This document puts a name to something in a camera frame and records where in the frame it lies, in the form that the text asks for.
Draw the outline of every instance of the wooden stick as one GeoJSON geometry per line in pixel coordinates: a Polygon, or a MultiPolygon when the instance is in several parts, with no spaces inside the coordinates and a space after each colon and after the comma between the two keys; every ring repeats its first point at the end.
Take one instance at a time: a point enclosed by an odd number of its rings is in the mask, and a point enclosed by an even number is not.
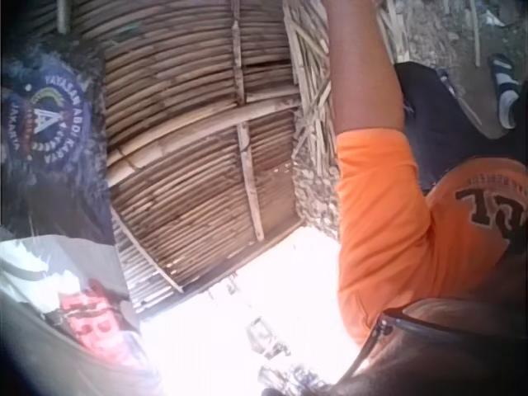
{"type": "MultiPolygon", "coordinates": [[[[234,83],[237,91],[237,102],[239,106],[246,104],[244,90],[244,79],[242,73],[242,51],[240,44],[240,0],[231,0],[233,11],[233,56],[234,56],[234,83]]],[[[255,174],[253,172],[253,159],[251,154],[251,142],[249,139],[249,127],[247,122],[237,125],[238,148],[240,150],[240,161],[244,175],[244,186],[246,187],[247,202],[251,212],[253,228],[257,241],[264,240],[264,229],[262,228],[261,211],[258,205],[257,188],[255,187],[255,174]]]]}
{"type": "Polygon", "coordinates": [[[473,35],[475,41],[475,66],[480,67],[480,33],[479,33],[479,16],[477,15],[477,6],[475,0],[469,0],[471,6],[471,17],[473,19],[473,35]]]}
{"type": "Polygon", "coordinates": [[[117,214],[113,206],[110,207],[112,217],[118,223],[123,231],[123,234],[132,242],[138,252],[145,258],[148,264],[156,268],[159,274],[167,281],[167,283],[172,286],[174,289],[178,290],[180,293],[183,293],[183,289],[159,266],[159,264],[154,261],[154,259],[147,253],[147,251],[141,246],[141,243],[136,239],[132,231],[127,227],[123,219],[117,214]]]}

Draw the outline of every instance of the ground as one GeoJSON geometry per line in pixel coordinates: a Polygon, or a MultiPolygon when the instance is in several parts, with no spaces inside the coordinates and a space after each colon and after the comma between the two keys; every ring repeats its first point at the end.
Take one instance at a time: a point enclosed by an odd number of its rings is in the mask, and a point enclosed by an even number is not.
{"type": "MultiPolygon", "coordinates": [[[[440,0],[397,1],[405,20],[411,60],[448,71],[459,96],[477,115],[474,123],[490,139],[506,132],[497,121],[496,98],[487,65],[490,54],[506,54],[516,65],[516,77],[528,76],[528,19],[517,5],[521,0],[477,0],[480,16],[481,66],[475,66],[474,33],[469,0],[450,0],[446,13],[440,0]],[[483,16],[490,11],[505,26],[490,26],[483,16]]],[[[297,211],[307,224],[338,238],[335,185],[338,170],[318,177],[306,152],[295,159],[297,211]]]]}

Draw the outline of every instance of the dark cloth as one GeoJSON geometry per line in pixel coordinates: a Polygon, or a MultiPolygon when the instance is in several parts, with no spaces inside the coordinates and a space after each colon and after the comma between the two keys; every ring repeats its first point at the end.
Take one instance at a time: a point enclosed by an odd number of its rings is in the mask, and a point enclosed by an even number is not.
{"type": "Polygon", "coordinates": [[[394,67],[405,100],[404,133],[417,161],[424,192],[470,158],[504,157],[526,165],[528,83],[512,109],[516,128],[500,139],[488,139],[473,125],[434,69],[414,62],[394,67]]]}

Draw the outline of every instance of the circular logo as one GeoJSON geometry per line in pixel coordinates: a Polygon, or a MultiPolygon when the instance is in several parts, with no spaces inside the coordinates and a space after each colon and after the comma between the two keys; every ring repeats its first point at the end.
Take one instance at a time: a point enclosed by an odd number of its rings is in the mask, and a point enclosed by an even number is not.
{"type": "Polygon", "coordinates": [[[63,68],[40,70],[17,84],[3,113],[12,150],[21,159],[47,168],[75,160],[89,130],[84,91],[63,68]]]}

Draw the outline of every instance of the bamboo pole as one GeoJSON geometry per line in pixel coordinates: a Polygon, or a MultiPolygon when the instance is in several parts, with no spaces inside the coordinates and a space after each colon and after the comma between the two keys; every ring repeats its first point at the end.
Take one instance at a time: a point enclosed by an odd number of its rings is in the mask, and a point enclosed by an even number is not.
{"type": "Polygon", "coordinates": [[[159,264],[156,263],[156,261],[141,246],[141,243],[138,241],[138,239],[136,239],[132,231],[130,231],[130,229],[127,227],[125,222],[121,219],[121,217],[117,214],[116,210],[113,207],[111,207],[111,213],[112,217],[114,218],[114,221],[120,226],[121,231],[123,231],[123,233],[128,237],[132,244],[134,244],[136,249],[138,249],[139,253],[145,258],[148,264],[155,268],[159,272],[159,275],[161,275],[170,286],[172,286],[175,290],[178,290],[180,293],[183,293],[183,289],[159,266],[159,264]]]}
{"type": "Polygon", "coordinates": [[[187,127],[176,130],[169,122],[165,126],[170,132],[158,140],[150,134],[144,134],[144,142],[140,149],[129,155],[126,146],[120,148],[115,161],[108,169],[108,184],[114,186],[122,182],[128,176],[133,175],[136,170],[146,167],[153,161],[162,158],[168,153],[186,147],[200,139],[225,130],[228,127],[263,117],[271,113],[296,107],[299,104],[294,97],[282,97],[261,101],[246,105],[244,107],[224,111],[206,120],[195,122],[187,127]]]}

